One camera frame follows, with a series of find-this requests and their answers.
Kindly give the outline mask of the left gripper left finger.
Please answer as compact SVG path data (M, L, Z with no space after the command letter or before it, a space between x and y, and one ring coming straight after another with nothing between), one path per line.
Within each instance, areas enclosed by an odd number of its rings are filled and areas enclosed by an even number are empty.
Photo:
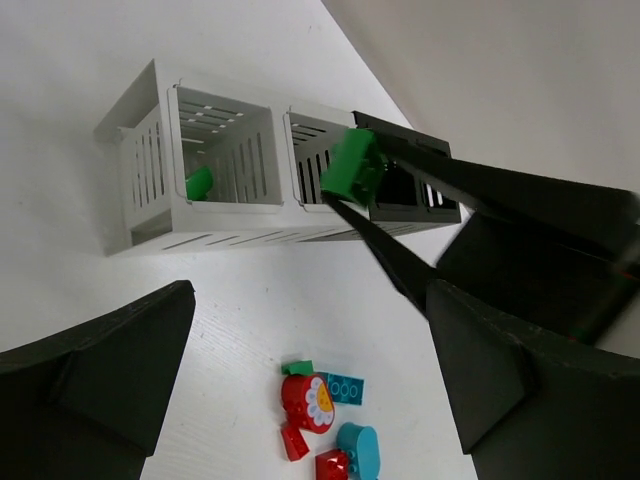
M188 280L1 354L4 479L138 479L195 312Z

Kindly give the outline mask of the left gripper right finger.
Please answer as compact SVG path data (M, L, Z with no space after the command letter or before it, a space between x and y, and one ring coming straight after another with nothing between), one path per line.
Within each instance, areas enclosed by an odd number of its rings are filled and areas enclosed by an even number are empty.
M638 478L638 360L572 342L444 281L427 287L426 317L478 478Z

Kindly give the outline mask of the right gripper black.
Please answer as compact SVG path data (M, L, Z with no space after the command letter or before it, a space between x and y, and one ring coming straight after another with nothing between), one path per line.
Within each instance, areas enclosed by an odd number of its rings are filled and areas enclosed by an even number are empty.
M388 159L444 196L515 224L470 217L437 262L441 277L457 288L587 345L639 294L637 278L605 261L639 258L638 194L453 159L393 135L378 133L376 141ZM426 318L436 269L338 196L323 192L322 198Z

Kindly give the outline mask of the green lego brick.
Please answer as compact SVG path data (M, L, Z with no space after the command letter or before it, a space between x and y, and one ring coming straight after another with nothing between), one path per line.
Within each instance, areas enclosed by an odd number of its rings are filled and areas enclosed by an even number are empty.
M347 129L332 153L333 159L320 179L322 196L331 195L367 208L375 200L388 164L375 133Z

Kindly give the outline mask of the small green lego piece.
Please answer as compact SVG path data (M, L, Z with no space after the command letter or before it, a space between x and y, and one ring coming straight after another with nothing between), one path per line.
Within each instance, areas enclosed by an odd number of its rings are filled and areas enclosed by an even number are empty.
M314 373L314 365L311 360L297 360L285 363L281 366L281 374L310 376Z

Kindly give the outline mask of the red round flower lego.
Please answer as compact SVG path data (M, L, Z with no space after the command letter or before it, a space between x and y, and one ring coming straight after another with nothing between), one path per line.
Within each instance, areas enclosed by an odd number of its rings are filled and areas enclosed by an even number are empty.
M329 388L319 374L286 376L281 401L289 424L318 435L328 432L336 417Z

